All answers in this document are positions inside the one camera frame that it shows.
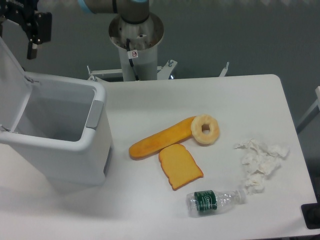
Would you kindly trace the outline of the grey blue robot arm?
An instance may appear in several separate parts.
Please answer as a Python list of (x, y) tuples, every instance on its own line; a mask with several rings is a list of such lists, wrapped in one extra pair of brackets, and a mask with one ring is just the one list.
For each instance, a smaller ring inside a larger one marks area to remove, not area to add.
[[(2, 0), (0, 22), (11, 21), (25, 32), (28, 39), (27, 59), (37, 57), (38, 45), (51, 41), (53, 17), (38, 9), (38, 0)], [(148, 0), (79, 0), (84, 12), (119, 14), (129, 24), (141, 24), (150, 15)]]

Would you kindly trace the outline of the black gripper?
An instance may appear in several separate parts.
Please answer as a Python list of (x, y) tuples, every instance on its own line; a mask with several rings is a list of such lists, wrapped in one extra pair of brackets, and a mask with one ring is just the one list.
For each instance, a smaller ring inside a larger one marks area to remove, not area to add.
[(0, 1), (0, 37), (3, 35), (3, 23), (10, 20), (26, 27), (28, 38), (27, 59), (37, 57), (38, 45), (51, 41), (52, 13), (37, 12), (38, 0), (1, 0)]

